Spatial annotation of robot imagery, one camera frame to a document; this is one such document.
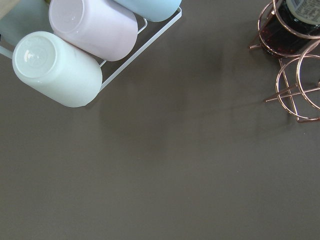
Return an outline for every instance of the gray table surface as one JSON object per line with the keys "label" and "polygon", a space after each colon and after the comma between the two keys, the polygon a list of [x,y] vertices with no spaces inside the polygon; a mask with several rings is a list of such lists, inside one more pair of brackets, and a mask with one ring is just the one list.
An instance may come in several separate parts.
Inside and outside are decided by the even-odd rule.
{"label": "gray table surface", "polygon": [[267,3],[183,0],[81,108],[0,56],[0,239],[320,239],[320,123],[262,102],[279,65],[247,49]]}

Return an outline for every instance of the wine bottle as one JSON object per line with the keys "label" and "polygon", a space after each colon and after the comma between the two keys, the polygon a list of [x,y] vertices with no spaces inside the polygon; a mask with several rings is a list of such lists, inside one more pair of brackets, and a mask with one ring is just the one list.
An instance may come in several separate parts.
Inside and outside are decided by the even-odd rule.
{"label": "wine bottle", "polygon": [[[283,0],[277,11],[291,29],[309,36],[320,34],[320,0]],[[310,41],[290,33],[275,15],[261,30],[260,36],[266,45],[279,55],[262,44],[264,49],[279,58],[282,55],[296,54]]]}

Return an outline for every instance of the white label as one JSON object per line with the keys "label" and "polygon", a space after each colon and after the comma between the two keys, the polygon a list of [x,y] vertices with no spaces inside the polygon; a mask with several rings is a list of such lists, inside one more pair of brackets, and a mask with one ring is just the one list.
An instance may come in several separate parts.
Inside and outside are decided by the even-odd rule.
{"label": "white label", "polygon": [[320,24],[320,0],[286,0],[290,12],[300,21]]}

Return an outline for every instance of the pink cup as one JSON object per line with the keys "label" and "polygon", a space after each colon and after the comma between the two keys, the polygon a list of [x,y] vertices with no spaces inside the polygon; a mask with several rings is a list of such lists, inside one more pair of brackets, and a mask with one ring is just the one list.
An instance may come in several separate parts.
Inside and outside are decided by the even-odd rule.
{"label": "pink cup", "polygon": [[113,0],[52,0],[49,20],[56,35],[107,61],[124,58],[137,41],[135,15]]}

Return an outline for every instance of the cup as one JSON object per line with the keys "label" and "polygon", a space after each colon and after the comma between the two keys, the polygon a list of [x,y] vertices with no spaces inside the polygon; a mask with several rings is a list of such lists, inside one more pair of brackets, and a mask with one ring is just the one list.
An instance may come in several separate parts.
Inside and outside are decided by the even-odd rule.
{"label": "cup", "polygon": [[22,82],[67,107],[87,105],[102,85],[97,61],[49,32],[25,36],[14,49],[12,65]]}
{"label": "cup", "polygon": [[161,22],[172,16],[181,0],[115,0],[151,22]]}
{"label": "cup", "polygon": [[27,34],[36,31],[52,32],[48,11],[43,0],[21,0],[0,19],[1,37],[16,46]]}
{"label": "cup", "polygon": [[56,35],[107,61],[124,58],[137,41],[134,13],[113,0],[52,0],[49,20]]}

